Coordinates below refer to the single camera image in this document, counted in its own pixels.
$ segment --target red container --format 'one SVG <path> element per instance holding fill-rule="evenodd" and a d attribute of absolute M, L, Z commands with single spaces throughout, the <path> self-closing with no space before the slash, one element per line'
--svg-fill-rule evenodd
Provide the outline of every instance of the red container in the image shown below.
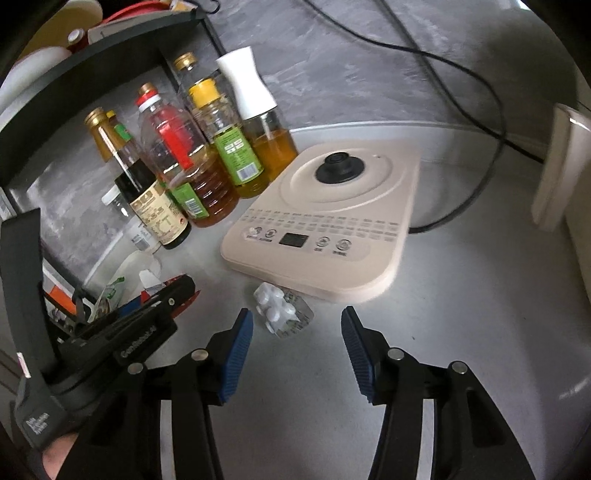
<path fill-rule="evenodd" d="M 168 5 L 158 0 L 148 0 L 147 2 L 140 2 L 125 7 L 118 12 L 115 12 L 109 18 L 105 18 L 101 24 L 111 22 L 113 20 L 121 20 L 127 17 L 136 17 L 137 15 L 150 14 L 152 12 L 160 12 L 162 10 L 168 10 Z"/>

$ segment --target yellow bottle cap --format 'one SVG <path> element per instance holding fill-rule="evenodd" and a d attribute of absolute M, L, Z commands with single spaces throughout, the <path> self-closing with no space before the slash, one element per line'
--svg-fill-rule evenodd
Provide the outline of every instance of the yellow bottle cap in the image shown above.
<path fill-rule="evenodd" d="M 205 79 L 196 83 L 189 89 L 189 93 L 197 108 L 201 108 L 220 98 L 220 92 L 217 91 L 216 82 L 212 79 Z"/>

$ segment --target green label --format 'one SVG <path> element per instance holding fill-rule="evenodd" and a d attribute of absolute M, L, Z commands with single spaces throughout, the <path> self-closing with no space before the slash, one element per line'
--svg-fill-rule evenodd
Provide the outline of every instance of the green label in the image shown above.
<path fill-rule="evenodd" d="M 213 139 L 234 185 L 243 185 L 262 173 L 262 165 L 238 127 Z"/>
<path fill-rule="evenodd" d="M 117 124 L 115 125 L 115 131 L 119 134 L 119 136 L 125 140 L 126 142 L 128 142 L 129 140 L 131 140 L 131 134 L 129 133 L 129 131 L 125 128 L 124 124 Z"/>
<path fill-rule="evenodd" d="M 185 212 L 187 212 L 192 218 L 206 218 L 209 216 L 209 213 L 201 203 L 201 200 L 199 200 L 199 197 L 188 183 L 176 187 L 172 193 Z"/>

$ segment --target digital display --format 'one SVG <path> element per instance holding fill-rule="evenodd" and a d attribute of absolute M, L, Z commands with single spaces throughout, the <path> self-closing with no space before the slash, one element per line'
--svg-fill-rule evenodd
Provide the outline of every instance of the digital display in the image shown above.
<path fill-rule="evenodd" d="M 308 240 L 308 235 L 300 235 L 299 233 L 286 233 L 281 241 L 280 245 L 288 245 L 289 247 L 301 248 Z"/>

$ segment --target control panel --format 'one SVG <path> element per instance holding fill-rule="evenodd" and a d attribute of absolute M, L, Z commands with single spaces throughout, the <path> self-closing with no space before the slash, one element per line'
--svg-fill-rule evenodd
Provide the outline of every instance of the control panel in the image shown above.
<path fill-rule="evenodd" d="M 348 261 L 367 257 L 374 242 L 396 242 L 399 224 L 379 219 L 250 208 L 242 236 L 286 251 L 298 249 Z"/>

